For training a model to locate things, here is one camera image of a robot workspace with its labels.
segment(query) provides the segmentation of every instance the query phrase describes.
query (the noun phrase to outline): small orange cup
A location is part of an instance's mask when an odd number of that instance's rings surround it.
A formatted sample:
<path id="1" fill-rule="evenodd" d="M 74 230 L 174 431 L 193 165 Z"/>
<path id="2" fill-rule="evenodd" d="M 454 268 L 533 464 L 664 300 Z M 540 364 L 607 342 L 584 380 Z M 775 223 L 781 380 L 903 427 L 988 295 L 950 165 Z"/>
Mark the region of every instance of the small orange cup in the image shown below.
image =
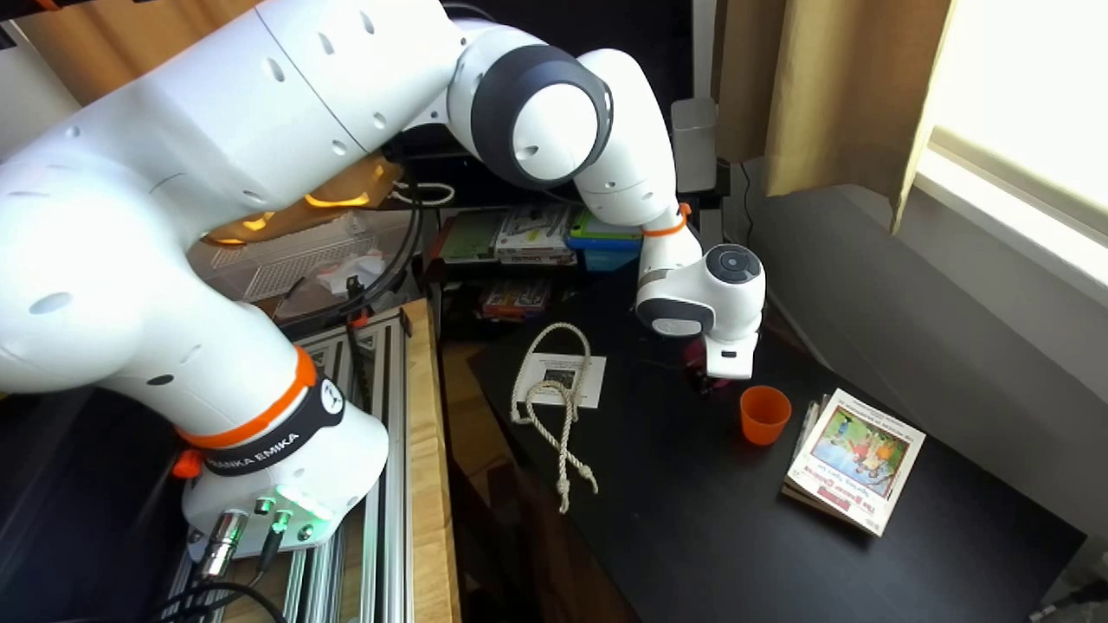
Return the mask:
<path id="1" fill-rule="evenodd" d="M 770 383 L 750 383 L 739 400 L 739 427 L 750 448 L 773 448 L 793 420 L 793 403 L 785 392 Z"/>

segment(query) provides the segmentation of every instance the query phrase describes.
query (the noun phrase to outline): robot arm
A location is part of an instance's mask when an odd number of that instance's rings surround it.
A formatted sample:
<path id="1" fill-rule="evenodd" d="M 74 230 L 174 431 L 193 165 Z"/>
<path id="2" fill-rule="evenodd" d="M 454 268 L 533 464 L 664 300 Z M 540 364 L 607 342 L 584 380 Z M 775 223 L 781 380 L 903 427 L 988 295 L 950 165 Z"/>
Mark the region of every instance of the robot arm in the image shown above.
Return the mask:
<path id="1" fill-rule="evenodd" d="M 242 551 L 259 551 L 266 501 L 323 544 L 374 490 L 383 431 L 185 248 L 424 123 L 517 185 L 576 180 L 603 223 L 642 225 L 636 311 L 704 332 L 709 375 L 750 375 L 763 262 L 730 245 L 704 260 L 635 58 L 571 58 L 434 0 L 264 0 L 0 164 L 0 392 L 147 403 L 208 455 L 185 494 L 193 530 L 249 516 Z"/>

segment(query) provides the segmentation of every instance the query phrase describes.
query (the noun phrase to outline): picture book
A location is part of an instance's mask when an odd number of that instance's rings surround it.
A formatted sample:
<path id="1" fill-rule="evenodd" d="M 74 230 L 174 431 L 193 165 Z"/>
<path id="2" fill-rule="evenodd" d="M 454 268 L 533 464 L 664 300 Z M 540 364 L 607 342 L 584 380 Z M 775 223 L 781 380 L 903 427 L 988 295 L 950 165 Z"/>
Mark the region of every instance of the picture book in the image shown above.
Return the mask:
<path id="1" fill-rule="evenodd" d="M 922 431 L 839 389 L 803 423 L 781 491 L 882 536 L 923 440 Z"/>

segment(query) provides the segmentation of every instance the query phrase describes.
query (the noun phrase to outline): black surface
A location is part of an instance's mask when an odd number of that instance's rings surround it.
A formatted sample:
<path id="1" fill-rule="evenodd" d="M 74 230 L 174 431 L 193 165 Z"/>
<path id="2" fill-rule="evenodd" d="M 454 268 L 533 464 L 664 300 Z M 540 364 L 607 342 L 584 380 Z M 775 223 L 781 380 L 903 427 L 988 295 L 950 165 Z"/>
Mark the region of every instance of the black surface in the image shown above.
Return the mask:
<path id="1" fill-rule="evenodd" d="M 180 443 L 110 392 L 0 403 L 0 621 L 155 621 L 185 548 Z"/>
<path id="2" fill-rule="evenodd" d="M 569 523 L 642 621 L 1024 621 L 1080 548 L 1073 526 L 934 437 L 880 541 L 781 499 L 799 417 L 779 448 L 743 448 L 740 383 L 700 389 L 683 364 L 686 342 L 650 335 L 630 300 L 635 274 L 623 272 L 561 320 L 611 357 L 603 405 L 582 417 L 571 443 L 603 494 L 576 481 Z M 537 329 L 487 345 L 470 367 L 517 458 L 555 481 L 555 452 L 504 420 Z M 785 389 L 795 409 L 846 383 L 770 332 L 754 380 Z"/>

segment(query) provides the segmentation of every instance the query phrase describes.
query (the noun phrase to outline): black table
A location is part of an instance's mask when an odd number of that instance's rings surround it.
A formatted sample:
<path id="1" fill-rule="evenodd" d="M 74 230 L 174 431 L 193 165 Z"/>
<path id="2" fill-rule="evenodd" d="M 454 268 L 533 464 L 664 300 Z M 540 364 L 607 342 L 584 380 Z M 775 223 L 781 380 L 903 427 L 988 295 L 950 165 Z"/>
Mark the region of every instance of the black table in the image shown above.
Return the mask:
<path id="1" fill-rule="evenodd" d="M 551 320 L 582 326 L 607 357 L 603 405 L 582 412 L 571 443 L 603 494 L 576 481 L 569 523 L 642 621 L 1003 623 L 1024 621 L 1076 553 L 1073 526 L 934 437 L 880 541 L 779 494 L 799 417 L 779 448 L 743 448 L 740 383 L 704 389 L 683 362 L 686 342 L 649 332 L 630 300 L 635 274 L 619 272 Z M 555 452 L 504 412 L 543 323 L 492 342 L 470 367 L 517 461 L 555 486 Z M 576 342 L 551 335 L 543 350 L 576 352 Z M 795 412 L 850 389 L 775 340 L 773 323 L 754 380 L 785 389 Z"/>

